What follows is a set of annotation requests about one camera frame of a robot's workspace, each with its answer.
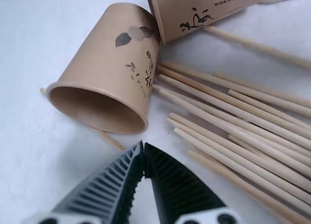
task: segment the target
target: bamboo stick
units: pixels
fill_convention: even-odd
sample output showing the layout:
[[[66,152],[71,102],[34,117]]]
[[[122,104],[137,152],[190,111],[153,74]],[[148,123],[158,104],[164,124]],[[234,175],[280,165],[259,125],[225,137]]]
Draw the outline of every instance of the bamboo stick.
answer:
[[[123,145],[121,145],[117,140],[115,140],[112,137],[110,137],[107,132],[100,131],[100,134],[106,141],[108,141],[116,149],[122,150],[122,151],[126,150],[126,148]]]
[[[214,72],[213,76],[221,78],[223,80],[227,80],[229,82],[232,82],[232,83],[235,83],[241,86],[245,86],[253,90],[260,91],[265,94],[269,94],[271,96],[278,97],[280,99],[287,100],[292,103],[296,103],[296,104],[311,108],[311,100],[304,99],[300,96],[297,96],[297,95],[294,95],[294,94],[291,94],[285,91],[278,91],[272,88],[266,88],[265,86],[261,86],[261,85],[258,85],[256,83],[253,83],[247,80],[239,79],[239,78],[230,76],[228,74],[224,74],[222,72]]]
[[[279,177],[282,177],[282,178],[292,182],[293,184],[295,184],[299,187],[301,186],[301,188],[311,192],[311,181],[304,178],[300,174],[294,172],[293,170],[287,168],[286,166],[281,165],[280,163],[277,163],[275,160],[274,161],[271,161],[271,160],[268,161],[268,160],[266,160],[266,159],[264,159],[264,158],[262,158],[256,154],[240,147],[239,145],[236,145],[235,143],[220,137],[219,135],[217,135],[217,134],[215,134],[215,133],[213,133],[213,132],[211,132],[211,131],[203,128],[203,127],[201,127],[201,126],[199,126],[199,125],[197,125],[197,124],[195,124],[195,123],[193,123],[193,122],[191,122],[185,118],[182,118],[181,116],[179,116],[175,113],[171,113],[170,118],[171,119],[168,119],[168,122],[170,124],[172,124],[175,128],[179,128],[179,129],[187,132],[188,134],[199,139],[203,143],[211,146],[215,150],[219,151],[219,149],[226,147],[229,151],[232,151],[232,152],[246,158],[247,160],[257,164],[258,166],[261,166],[262,168],[264,168],[270,172],[273,172],[274,174],[278,175]],[[211,143],[211,141],[207,142],[206,139],[202,140],[201,138],[197,137],[198,135],[193,135],[193,133],[190,131],[191,129],[193,131],[197,132],[198,134],[201,134],[202,136],[205,136],[206,138],[211,139],[213,142],[212,143]],[[298,195],[301,200],[304,200],[306,197],[309,197],[309,199],[311,199],[311,197],[307,193],[302,192],[301,194]]]
[[[255,133],[252,133],[252,132],[249,132],[249,131],[246,131],[248,134],[252,135],[253,137],[261,140],[262,142],[265,142],[266,144],[270,145],[271,147],[279,150],[280,152],[283,152],[284,154],[288,155],[289,157],[292,157],[294,159],[296,159],[297,161],[309,166],[309,169],[311,171],[311,159],[307,156],[304,156],[294,150],[291,150],[291,149],[288,149],[274,141],[271,141],[267,138],[264,138],[262,136],[259,136]]]
[[[230,182],[232,182],[234,185],[238,186],[245,192],[249,193],[251,196],[255,197],[259,202],[262,202],[274,212],[279,213],[281,217],[284,217],[285,219],[293,223],[297,223],[297,224],[298,223],[299,224],[310,224],[311,223],[310,220],[307,220],[305,217],[294,212],[292,209],[288,208],[286,205],[282,204],[281,202],[267,195],[263,191],[245,182],[243,179],[238,177],[235,173],[230,171],[228,168],[226,168],[221,163],[212,162],[193,151],[188,151],[188,155],[193,160],[199,162],[200,164],[206,166],[210,170],[225,177]]]
[[[301,211],[311,215],[311,206],[307,205],[306,203],[302,202],[298,198],[294,197],[293,195],[289,194],[288,192],[284,191],[283,189],[279,188],[278,186],[272,184],[268,180],[262,178],[261,176],[257,175],[256,173],[252,172],[251,170],[245,168],[244,166],[240,165],[239,163],[231,160],[230,158],[226,157],[225,155],[221,154],[220,152],[214,150],[209,145],[204,144],[200,140],[196,139],[195,137],[189,135],[188,133],[175,128],[174,131],[193,144],[195,147],[199,148],[200,150],[204,151],[209,156],[213,157],[214,159],[220,161],[221,163],[225,164],[227,167],[233,169],[234,171],[238,172],[239,174],[243,175],[247,179],[253,181],[254,183],[258,184],[259,186],[263,187],[264,189],[268,190],[269,192],[273,193],[274,195],[278,196],[279,198],[285,200],[286,202],[290,203],[291,205],[297,207]]]
[[[169,69],[164,69],[164,68],[161,68],[159,67],[157,69],[160,73],[162,73],[159,78],[161,80],[165,80],[166,82],[170,82],[169,80],[167,80],[165,77],[163,77],[163,74],[166,75],[166,76],[169,76],[170,78],[173,78],[177,81],[180,81],[186,85],[189,85],[197,90],[200,90],[208,95],[211,95],[217,99],[220,99],[228,104],[231,104],[237,108],[240,108],[241,110],[239,109],[236,109],[236,108],[231,108],[231,111],[230,112],[233,112],[234,111],[234,114],[238,115],[241,117],[248,120],[248,121],[252,121],[253,117],[254,116],[257,116],[257,117],[260,117],[261,119],[263,120],[266,120],[268,122],[271,122],[275,125],[278,125],[282,128],[285,128],[293,133],[296,133],[300,136],[303,136],[304,138],[307,138],[307,139],[311,139],[311,134],[310,134],[310,131],[308,129],[305,129],[301,126],[298,126],[294,123],[291,123],[289,121],[286,121],[278,116],[275,116],[275,115],[272,115],[266,111],[263,111],[257,107],[254,107],[250,104],[247,104],[245,102],[242,102],[241,100],[238,100],[236,98],[233,98],[227,94],[224,94],[222,92],[219,92],[215,89],[212,89],[204,84],[201,84],[199,82],[196,82],[188,77],[185,77],[179,73],[176,73],[176,72],[173,72]]]
[[[307,60],[304,58],[301,58],[299,56],[286,53],[281,51],[280,49],[264,45],[262,43],[258,43],[250,38],[244,38],[237,34],[232,34],[223,30],[220,30],[214,26],[206,26],[204,27],[204,30],[211,33],[212,35],[215,35],[217,37],[224,38],[226,40],[234,41],[237,43],[241,43],[246,48],[251,48],[253,50],[257,50],[259,52],[263,52],[269,56],[276,57],[280,60],[285,60],[286,62],[296,64],[298,66],[311,69],[311,60]]]
[[[300,146],[298,146],[298,145],[296,145],[296,144],[294,144],[294,143],[292,143],[292,142],[290,142],[290,141],[288,141],[288,140],[286,140],[286,139],[284,139],[282,137],[279,137],[279,136],[277,136],[277,135],[275,135],[275,134],[273,134],[271,132],[268,132],[268,131],[266,131],[266,130],[264,130],[262,128],[259,128],[259,127],[255,126],[255,125],[251,124],[251,123],[245,122],[245,121],[243,121],[243,120],[241,120],[239,118],[236,118],[236,117],[234,117],[234,116],[232,116],[232,115],[230,115],[230,114],[228,114],[226,112],[223,112],[221,110],[213,108],[213,107],[211,107],[211,106],[209,106],[207,104],[204,104],[202,102],[199,102],[197,100],[194,100],[192,98],[184,96],[184,95],[179,94],[177,92],[165,89],[165,88],[160,87],[160,86],[156,86],[156,85],[153,85],[153,86],[154,86],[154,89],[156,89],[156,90],[161,90],[161,89],[162,90],[166,90],[166,91],[176,95],[177,97],[179,97],[179,98],[181,98],[181,99],[183,99],[183,100],[185,100],[185,101],[195,105],[196,107],[198,107],[198,108],[200,108],[200,109],[202,109],[202,110],[204,110],[204,111],[206,111],[206,112],[208,112],[208,113],[210,113],[210,114],[212,114],[214,116],[217,116],[217,117],[219,117],[219,118],[221,118],[221,119],[223,119],[225,121],[228,121],[228,122],[230,122],[230,123],[232,123],[234,125],[237,125],[237,126],[243,128],[243,129],[247,129],[248,131],[256,133],[256,134],[258,134],[258,135],[260,135],[262,137],[265,137],[265,138],[267,138],[269,140],[277,142],[277,143],[279,143],[279,144],[281,144],[281,145],[283,145],[283,146],[285,146],[285,147],[287,147],[289,149],[295,150],[295,151],[297,151],[297,152],[299,152],[299,153],[301,153],[303,155],[311,157],[311,151],[309,151],[309,150],[307,150],[307,149],[305,149],[303,147],[300,147]]]
[[[194,76],[194,77],[198,77],[200,79],[212,82],[214,84],[223,86],[225,88],[233,89],[233,90],[235,90],[235,91],[237,91],[239,93],[246,94],[247,96],[251,96],[253,98],[265,101],[267,103],[272,103],[274,105],[283,107],[285,109],[289,109],[291,111],[297,112],[297,113],[299,113],[301,115],[305,115],[305,116],[311,117],[311,108],[307,108],[305,106],[301,106],[301,105],[298,105],[298,104],[295,104],[295,103],[291,103],[291,102],[289,102],[287,100],[283,100],[283,99],[280,99],[278,97],[274,97],[274,96],[271,96],[269,94],[265,94],[265,93],[253,90],[253,89],[250,89],[250,88],[247,88],[247,87],[244,87],[244,86],[241,86],[241,85],[238,85],[238,84],[235,84],[235,83],[232,83],[232,82],[220,79],[218,77],[214,77],[212,75],[206,74],[205,72],[194,71],[192,69],[183,67],[183,66],[181,66],[181,65],[179,65],[177,63],[161,62],[161,64],[166,66],[166,67],[169,67],[169,68],[171,68],[173,70],[182,72],[184,74],[187,74],[187,75],[190,75],[190,76]]]
[[[200,142],[208,145],[212,149],[216,150],[217,152],[223,154],[224,156],[230,158],[231,160],[237,162],[238,164],[244,166],[248,170],[254,172],[255,174],[259,175],[260,177],[264,178],[265,180],[271,182],[272,184],[278,186],[279,188],[283,189],[284,191],[288,192],[289,194],[292,194],[293,196],[297,197],[298,199],[306,202],[307,204],[311,204],[311,195],[308,194],[307,192],[301,190],[300,188],[292,185],[291,183],[285,181],[284,179],[278,177],[277,175],[265,170],[264,168],[256,165],[253,163],[249,158],[247,157],[242,157],[240,154],[247,154],[247,150],[244,148],[238,146],[238,145],[232,145],[230,150],[227,149],[226,147],[214,142],[213,140],[203,136],[202,134],[196,132],[195,130],[192,130],[184,125],[180,125],[179,129],[190,136],[196,138]]]
[[[222,100],[219,100],[213,96],[210,96],[204,92],[201,92],[195,88],[192,88],[180,81],[177,81],[173,78],[170,78],[170,77],[167,77],[163,74],[161,74],[159,76],[160,80],[162,81],[165,81],[167,83],[169,83],[170,85],[173,85],[175,87],[178,87],[179,89],[182,89],[183,91],[186,91],[192,95],[195,95],[196,97],[200,98],[200,99],[203,99],[215,106],[218,106],[220,107],[221,109],[224,109],[230,113],[233,113],[237,116],[240,116],[244,119],[247,119],[248,121],[260,126],[260,127],[263,127],[273,133],[276,133],[288,140],[291,140],[297,144],[300,144],[304,147],[306,147],[307,149],[310,149],[311,150],[311,141],[298,135],[298,134],[295,134],[295,133],[292,133],[291,131],[289,130],[286,130],[280,126],[277,126],[276,124],[273,124],[269,121],[266,121],[266,120],[263,120],[262,118],[259,118],[253,114],[250,114],[240,108],[237,108],[229,103],[226,103]]]
[[[255,147],[249,145],[249,144],[246,144],[245,142],[241,141],[240,139],[236,138],[235,136],[229,134],[228,135],[228,138],[230,140],[232,140],[234,143],[242,146],[243,148],[247,149],[248,151],[250,152],[253,152],[254,154],[266,159],[266,160],[273,160],[275,163],[278,163],[274,158],[270,157],[269,155],[265,154],[264,152],[256,149]]]
[[[287,115],[286,113],[284,113],[282,111],[279,111],[279,110],[277,110],[277,109],[275,109],[275,108],[273,108],[273,107],[271,107],[269,105],[266,105],[266,104],[264,104],[262,102],[259,102],[259,101],[255,100],[255,99],[252,99],[252,98],[250,98],[250,97],[248,97],[246,95],[240,94],[240,93],[238,93],[238,92],[236,92],[236,91],[234,91],[232,89],[230,89],[228,91],[228,94],[230,94],[231,96],[233,96],[233,97],[235,97],[237,99],[240,99],[240,100],[242,100],[242,101],[244,101],[244,102],[246,102],[246,103],[248,103],[250,105],[253,105],[253,106],[257,107],[257,108],[260,108],[261,110],[264,110],[264,111],[266,111],[268,113],[271,113],[271,114],[273,114],[275,116],[278,116],[278,117],[280,117],[280,118],[282,118],[284,120],[287,120],[287,121],[289,121],[291,123],[294,123],[294,124],[296,124],[296,125],[298,125],[300,127],[308,129],[309,131],[311,130],[311,126],[306,124],[306,123],[304,123],[303,121],[300,121],[300,120],[298,120],[298,119],[296,119],[296,118],[294,118],[294,117],[292,117],[290,115]]]
[[[293,169],[297,170],[298,172],[305,174],[309,177],[311,177],[311,171],[309,170],[309,167],[302,164],[301,162],[287,156],[286,154],[279,152],[278,150],[271,148],[269,145],[261,142],[257,138],[250,136],[249,134],[245,133],[244,131],[241,131],[233,126],[231,126],[230,123],[215,117],[200,108],[178,98],[175,95],[172,95],[170,92],[167,92],[165,90],[160,90],[159,93],[163,95],[164,97],[168,98],[175,104],[187,109],[189,112],[195,114],[196,116],[212,123],[213,125],[223,129],[224,131],[234,135],[235,137],[245,141],[246,143],[249,143],[250,145],[254,146],[255,148],[266,152],[270,156],[276,158],[277,160],[285,163],[286,165],[289,165]]]

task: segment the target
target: white table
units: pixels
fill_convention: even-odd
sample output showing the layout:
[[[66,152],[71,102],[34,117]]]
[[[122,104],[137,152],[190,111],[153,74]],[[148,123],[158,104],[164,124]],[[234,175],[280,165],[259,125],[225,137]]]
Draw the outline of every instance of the white table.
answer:
[[[19,223],[38,210],[50,210],[94,169],[120,154],[96,132],[58,112],[39,89],[58,79],[106,7],[122,1],[149,9],[146,0],[0,0],[0,223]],[[217,25],[311,59],[310,3],[256,5]],[[311,98],[311,71],[204,32],[167,45],[161,57]],[[174,156],[246,223],[277,223],[242,190],[185,156],[187,146],[165,122],[172,111],[212,127],[154,95],[149,129],[138,136],[115,137],[127,147],[142,139]],[[150,181],[143,181],[137,191],[131,223],[158,224]]]

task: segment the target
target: paper cup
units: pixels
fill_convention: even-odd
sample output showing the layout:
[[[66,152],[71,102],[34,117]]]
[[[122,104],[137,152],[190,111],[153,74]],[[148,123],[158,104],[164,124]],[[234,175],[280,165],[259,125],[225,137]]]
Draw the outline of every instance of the paper cup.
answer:
[[[156,20],[147,11],[130,3],[109,6],[59,80],[47,88],[50,102],[92,128],[143,132],[159,42]]]

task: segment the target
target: brown paper cup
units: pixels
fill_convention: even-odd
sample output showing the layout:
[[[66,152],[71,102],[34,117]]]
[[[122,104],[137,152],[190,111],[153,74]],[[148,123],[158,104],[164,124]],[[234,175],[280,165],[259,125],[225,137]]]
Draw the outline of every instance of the brown paper cup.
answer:
[[[259,0],[148,0],[162,44],[216,22]]]
[[[156,20],[147,11],[130,3],[109,6],[59,80],[47,88],[50,102],[92,128],[143,132],[159,41]]]

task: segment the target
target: leaf illustration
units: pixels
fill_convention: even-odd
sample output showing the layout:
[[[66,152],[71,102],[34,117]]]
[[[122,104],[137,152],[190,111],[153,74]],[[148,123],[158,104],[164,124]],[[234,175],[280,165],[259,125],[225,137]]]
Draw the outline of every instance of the leaf illustration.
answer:
[[[146,26],[140,27],[141,31],[144,33],[145,38],[150,38],[152,34],[154,33],[153,30],[149,29]]]
[[[128,33],[122,33],[116,38],[116,48],[128,44],[131,41],[131,37]]]

